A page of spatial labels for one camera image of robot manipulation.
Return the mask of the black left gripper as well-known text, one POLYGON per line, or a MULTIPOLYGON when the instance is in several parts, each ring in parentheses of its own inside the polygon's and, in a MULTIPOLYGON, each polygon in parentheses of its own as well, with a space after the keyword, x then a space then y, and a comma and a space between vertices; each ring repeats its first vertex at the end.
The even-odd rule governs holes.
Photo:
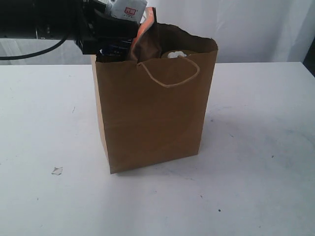
POLYGON ((137 36, 139 24, 105 14, 107 3, 80 0, 76 7, 78 33, 76 45, 84 55, 101 55, 106 45, 129 45, 137 36))

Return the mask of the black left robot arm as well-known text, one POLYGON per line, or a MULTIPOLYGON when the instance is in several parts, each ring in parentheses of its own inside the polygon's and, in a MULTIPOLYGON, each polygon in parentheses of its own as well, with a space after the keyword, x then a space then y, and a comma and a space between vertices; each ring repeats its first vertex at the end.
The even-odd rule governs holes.
POLYGON ((84 55, 126 56, 139 24, 106 14, 98 0, 2 0, 0 36, 9 39, 57 40, 54 46, 27 55, 5 56, 18 60, 48 53, 72 40, 84 55))

